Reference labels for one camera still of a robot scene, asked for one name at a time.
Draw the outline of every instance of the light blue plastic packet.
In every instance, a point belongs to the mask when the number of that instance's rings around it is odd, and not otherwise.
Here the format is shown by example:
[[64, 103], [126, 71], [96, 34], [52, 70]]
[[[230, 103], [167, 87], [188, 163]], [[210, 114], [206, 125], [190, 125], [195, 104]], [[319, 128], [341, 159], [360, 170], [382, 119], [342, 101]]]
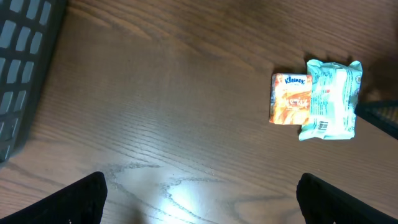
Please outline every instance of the light blue plastic packet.
[[361, 86], [362, 65], [355, 61], [338, 63], [307, 62], [312, 75], [309, 124], [302, 126], [300, 141], [310, 138], [351, 139], [355, 135], [354, 110]]

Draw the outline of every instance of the blue logo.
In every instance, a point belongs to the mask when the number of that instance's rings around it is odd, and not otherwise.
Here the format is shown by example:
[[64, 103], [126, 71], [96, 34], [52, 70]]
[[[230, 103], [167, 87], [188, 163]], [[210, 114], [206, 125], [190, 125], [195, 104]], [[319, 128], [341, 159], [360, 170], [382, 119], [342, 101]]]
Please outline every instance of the blue logo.
[[300, 83], [302, 85], [305, 84], [305, 80], [301, 79], [301, 78], [292, 78], [292, 77], [288, 77], [285, 79], [286, 84], [288, 83]]

